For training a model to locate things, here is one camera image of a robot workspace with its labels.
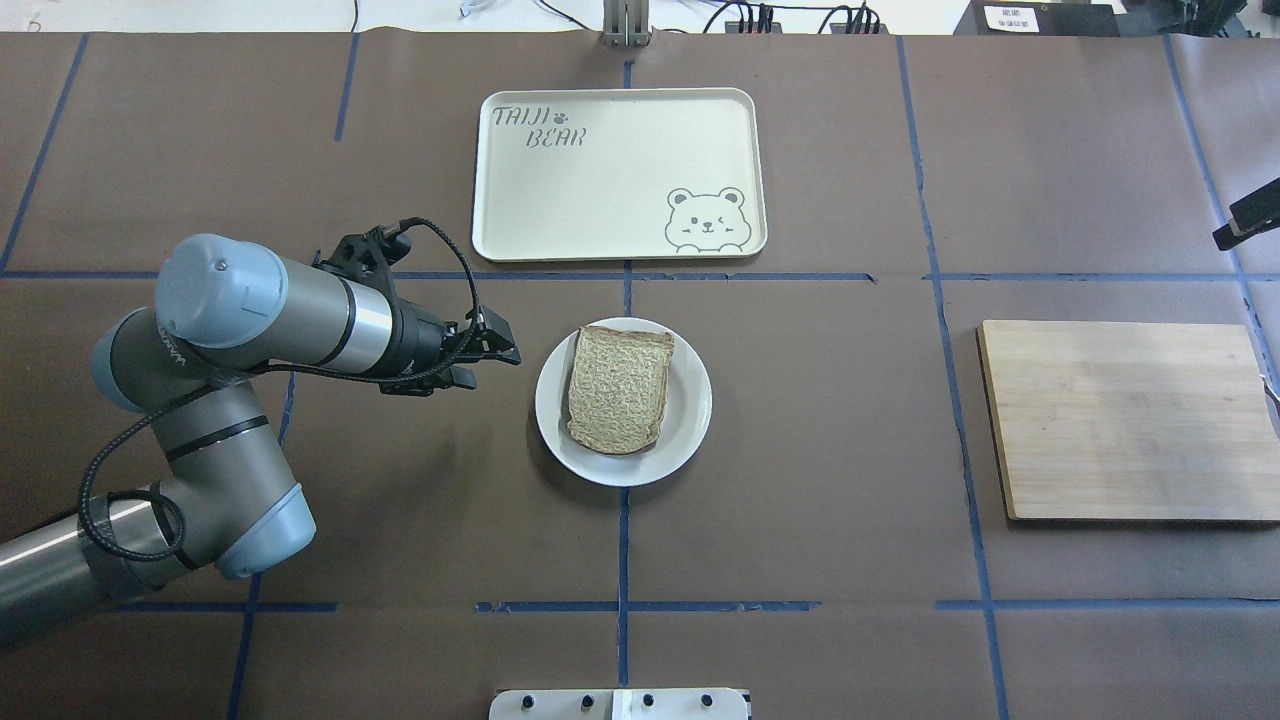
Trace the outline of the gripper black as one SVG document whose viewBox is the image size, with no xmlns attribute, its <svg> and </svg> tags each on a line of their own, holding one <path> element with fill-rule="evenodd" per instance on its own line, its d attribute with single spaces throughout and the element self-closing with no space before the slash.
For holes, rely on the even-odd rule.
<svg viewBox="0 0 1280 720">
<path fill-rule="evenodd" d="M 1254 190 L 1229 206 L 1228 222 L 1212 233 L 1219 251 L 1229 251 L 1248 238 L 1275 231 L 1279 225 L 1280 179 Z"/>
<path fill-rule="evenodd" d="M 435 366 L 457 343 L 456 325 L 449 325 L 416 304 L 401 300 L 397 304 L 399 334 L 390 342 L 381 360 L 381 377 L 397 378 Z M 470 340 L 466 343 L 466 363 L 495 360 L 509 365 L 522 361 L 509 323 L 494 310 L 474 310 L 470 320 Z M 476 389 L 477 379 L 466 366 L 451 365 L 440 372 L 412 380 L 399 380 L 381 386 L 383 393 L 434 393 L 436 389 Z"/>
</svg>

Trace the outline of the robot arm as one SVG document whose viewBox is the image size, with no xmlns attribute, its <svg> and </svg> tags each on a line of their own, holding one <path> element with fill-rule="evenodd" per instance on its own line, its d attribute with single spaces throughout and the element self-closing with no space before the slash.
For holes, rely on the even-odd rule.
<svg viewBox="0 0 1280 720">
<path fill-rule="evenodd" d="M 316 524 L 253 379 L 294 372 L 428 397 L 517 365 L 475 286 L 463 322 L 402 299 L 393 265 L 424 218 L 348 234 L 303 265 L 219 234 L 180 242 L 154 302 L 95 346 L 99 391 L 137 415 L 84 469 L 74 506 L 3 544 L 3 651 L 206 566 L 232 580 L 305 548 Z"/>
</svg>

